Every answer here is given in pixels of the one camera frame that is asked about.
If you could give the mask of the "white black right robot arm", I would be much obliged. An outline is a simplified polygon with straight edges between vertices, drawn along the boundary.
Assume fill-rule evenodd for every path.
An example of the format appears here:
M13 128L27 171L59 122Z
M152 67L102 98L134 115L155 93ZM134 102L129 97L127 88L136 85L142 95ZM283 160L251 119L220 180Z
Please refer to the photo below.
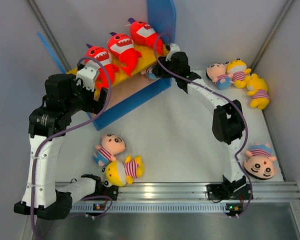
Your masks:
M247 123L241 103L211 89L199 74L191 71L183 51L157 56L156 61L152 72L157 78L174 78L181 90L196 98L212 114L213 136L223 144L220 159L223 173L221 183L207 186L208 198L212 201L248 200L251 185L238 159L247 143L243 135Z

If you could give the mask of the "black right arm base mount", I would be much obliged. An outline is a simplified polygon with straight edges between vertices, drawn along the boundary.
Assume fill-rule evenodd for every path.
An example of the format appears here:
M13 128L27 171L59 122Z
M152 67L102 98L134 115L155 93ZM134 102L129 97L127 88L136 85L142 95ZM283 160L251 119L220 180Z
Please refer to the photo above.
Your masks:
M248 200L251 195L250 185L236 187L234 185L208 184L206 186L207 198L211 201Z

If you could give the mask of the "red shark plush mouth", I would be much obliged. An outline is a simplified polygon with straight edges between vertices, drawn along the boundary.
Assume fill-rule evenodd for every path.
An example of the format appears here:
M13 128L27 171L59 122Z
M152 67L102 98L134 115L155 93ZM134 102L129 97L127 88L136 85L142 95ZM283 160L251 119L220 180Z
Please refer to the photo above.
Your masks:
M121 69L129 76L137 67L142 54L135 49L132 38L124 33L110 33L111 38L107 41L107 47L124 66Z

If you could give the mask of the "red shark plush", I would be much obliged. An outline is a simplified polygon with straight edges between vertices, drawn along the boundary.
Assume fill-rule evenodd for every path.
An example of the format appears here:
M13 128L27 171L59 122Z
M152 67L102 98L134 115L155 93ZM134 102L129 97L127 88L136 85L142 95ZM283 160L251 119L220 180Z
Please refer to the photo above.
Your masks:
M128 22L130 37L136 44L149 47L160 55L164 54L163 41L150 24L132 17L128 19Z
M119 71L119 67L116 64L112 63L111 53L101 46L90 45L88 43L86 44L86 46L88 47L88 50L85 56L97 59L106 69L110 77L111 84L113 84L115 81L115 73ZM102 68L100 68L100 66L94 61L86 59L85 64L87 63L90 65L95 65L99 69L99 75L105 76L105 88L108 88L109 84L105 71Z

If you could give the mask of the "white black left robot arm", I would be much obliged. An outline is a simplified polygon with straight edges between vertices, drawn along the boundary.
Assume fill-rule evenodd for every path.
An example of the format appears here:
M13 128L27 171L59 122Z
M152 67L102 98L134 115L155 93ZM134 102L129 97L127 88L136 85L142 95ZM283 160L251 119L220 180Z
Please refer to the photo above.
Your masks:
M100 115L107 103L107 89L99 100L94 99L95 78L74 74L54 74L44 83L46 94L42 104L29 116L30 164L22 200L14 212L45 220L65 219L72 206L89 196L99 199L102 180L84 174L77 181L56 189L57 161L72 116L79 111Z

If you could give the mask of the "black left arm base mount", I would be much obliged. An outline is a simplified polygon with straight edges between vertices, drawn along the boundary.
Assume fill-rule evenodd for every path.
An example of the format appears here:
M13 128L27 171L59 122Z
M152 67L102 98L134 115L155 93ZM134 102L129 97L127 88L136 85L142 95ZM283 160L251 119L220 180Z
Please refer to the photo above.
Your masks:
M96 185L95 190L92 194L88 195L88 197L94 196L108 196L113 201L116 201L119 194L119 187L112 185L110 187L104 186L102 183Z

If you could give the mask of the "boy doll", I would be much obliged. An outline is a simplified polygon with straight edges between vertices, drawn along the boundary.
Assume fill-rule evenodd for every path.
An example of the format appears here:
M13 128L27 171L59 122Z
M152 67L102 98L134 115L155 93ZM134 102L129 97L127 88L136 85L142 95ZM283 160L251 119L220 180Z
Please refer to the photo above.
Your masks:
M106 167L116 161L116 155L126 149L124 139L116 134L108 133L101 138L101 143L94 146L94 161L101 167Z
M243 167L250 176L258 180L269 180L276 175L274 162L277 158L273 155L269 143L256 142L245 151L245 154L248 160L244 161Z
M157 80L158 77L153 73L156 64L150 65L149 67L145 68L140 72L141 75L146 76L150 80Z
M234 83L232 80L233 74L227 73L227 65L224 63L209 65L205 73L207 78L211 80L219 90L226 90Z

